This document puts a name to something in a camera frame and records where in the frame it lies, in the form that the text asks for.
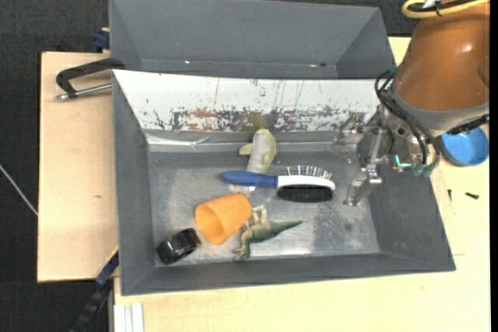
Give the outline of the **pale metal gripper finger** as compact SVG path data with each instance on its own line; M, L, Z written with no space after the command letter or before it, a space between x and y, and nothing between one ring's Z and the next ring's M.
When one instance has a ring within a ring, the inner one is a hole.
M361 166L359 171L351 179L346 197L345 205L359 205L359 203L370 196L370 194L382 183L377 164L368 163Z
M359 152L366 140L363 115L350 116L339 128L331 144L333 152Z

